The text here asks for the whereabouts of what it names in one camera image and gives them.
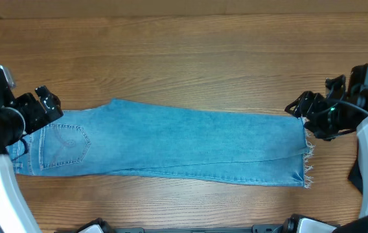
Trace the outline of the light blue denim jeans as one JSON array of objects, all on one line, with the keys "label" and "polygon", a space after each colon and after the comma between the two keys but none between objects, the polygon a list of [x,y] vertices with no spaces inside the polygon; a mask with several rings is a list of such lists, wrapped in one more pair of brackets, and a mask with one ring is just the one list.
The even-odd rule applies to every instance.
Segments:
[{"label": "light blue denim jeans", "polygon": [[300,118],[114,99],[93,109],[68,110],[8,152],[21,175],[305,186],[311,149]]}]

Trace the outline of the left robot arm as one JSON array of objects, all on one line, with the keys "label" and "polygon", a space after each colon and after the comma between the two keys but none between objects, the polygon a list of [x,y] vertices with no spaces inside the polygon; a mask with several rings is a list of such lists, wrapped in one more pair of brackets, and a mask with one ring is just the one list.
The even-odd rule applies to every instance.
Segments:
[{"label": "left robot arm", "polygon": [[15,81],[0,65],[0,232],[39,232],[16,181],[7,146],[63,116],[59,98],[46,86],[15,97]]}]

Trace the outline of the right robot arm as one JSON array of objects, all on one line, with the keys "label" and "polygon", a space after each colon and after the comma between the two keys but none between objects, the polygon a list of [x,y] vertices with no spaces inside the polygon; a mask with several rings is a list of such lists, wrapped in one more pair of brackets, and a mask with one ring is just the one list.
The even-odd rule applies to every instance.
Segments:
[{"label": "right robot arm", "polygon": [[331,225],[294,214],[281,232],[368,232],[368,63],[353,67],[349,78],[327,79],[325,87],[325,96],[305,91],[285,111],[306,118],[305,128],[317,139],[356,133],[358,154],[348,179],[362,193],[360,215],[345,225]]}]

